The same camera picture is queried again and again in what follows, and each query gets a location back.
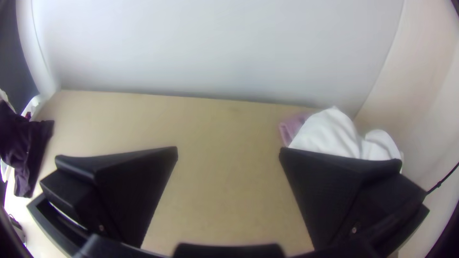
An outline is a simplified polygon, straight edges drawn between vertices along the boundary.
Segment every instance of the tan floor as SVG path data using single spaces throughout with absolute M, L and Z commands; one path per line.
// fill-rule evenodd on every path
M 40 178 L 55 169 L 58 154 L 92 156 L 177 146 L 177 165 L 142 248 L 171 255 L 179 242 L 274 242 L 289 256 L 308 252 L 313 246 L 278 160 L 277 127 L 305 110 L 200 98 L 60 92 L 38 115 L 55 120 Z M 34 196 L 39 193 L 38 186 Z M 14 201 L 7 193 L 8 199 Z

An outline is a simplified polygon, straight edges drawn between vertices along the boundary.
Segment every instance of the purple cloth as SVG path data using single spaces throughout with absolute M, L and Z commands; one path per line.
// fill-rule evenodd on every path
M 54 121 L 30 122 L 0 100 L 0 158 L 14 168 L 14 195 L 31 197 Z
M 311 112 L 301 113 L 279 123 L 279 131 L 284 146 L 290 145 L 300 128 L 312 114 Z

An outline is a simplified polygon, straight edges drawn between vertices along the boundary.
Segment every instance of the black cable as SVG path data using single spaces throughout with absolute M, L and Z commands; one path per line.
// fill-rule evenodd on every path
M 456 164 L 456 166 L 454 166 L 454 168 L 441 180 L 439 181 L 434 187 L 432 187 L 428 192 L 427 194 L 430 194 L 431 192 L 433 192 L 435 189 L 437 189 L 438 187 L 441 186 L 441 184 L 446 180 L 448 179 L 448 177 L 456 170 L 456 168 L 459 167 L 459 162 Z

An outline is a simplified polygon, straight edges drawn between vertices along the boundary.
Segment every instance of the white towel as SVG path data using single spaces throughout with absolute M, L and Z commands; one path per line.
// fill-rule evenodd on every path
M 336 107 L 310 116 L 289 148 L 362 160 L 402 159 L 387 132 L 373 130 L 361 137 L 352 120 Z

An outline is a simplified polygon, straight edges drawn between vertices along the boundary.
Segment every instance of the wall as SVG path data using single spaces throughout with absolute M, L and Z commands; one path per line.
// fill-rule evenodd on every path
M 403 174 L 428 190 L 459 161 L 459 18 L 449 0 L 406 0 L 375 86 L 355 118 L 383 128 L 404 152 Z M 402 247 L 425 257 L 459 200 L 455 172 L 424 204 L 430 213 Z
M 430 189 L 459 162 L 459 44 L 453 62 L 430 110 L 407 135 L 406 173 Z M 459 200 L 459 171 L 454 172 L 424 204 L 430 214 L 402 249 L 401 257 L 424 257 L 437 240 Z
M 56 81 L 42 56 L 40 44 L 38 43 L 33 22 L 32 0 L 16 0 L 17 30 L 21 41 L 22 52 L 25 57 L 30 74 L 35 82 L 36 88 L 44 98 L 52 96 L 60 90 Z
M 390 49 L 403 0 L 32 0 L 65 89 L 312 107 L 354 116 Z

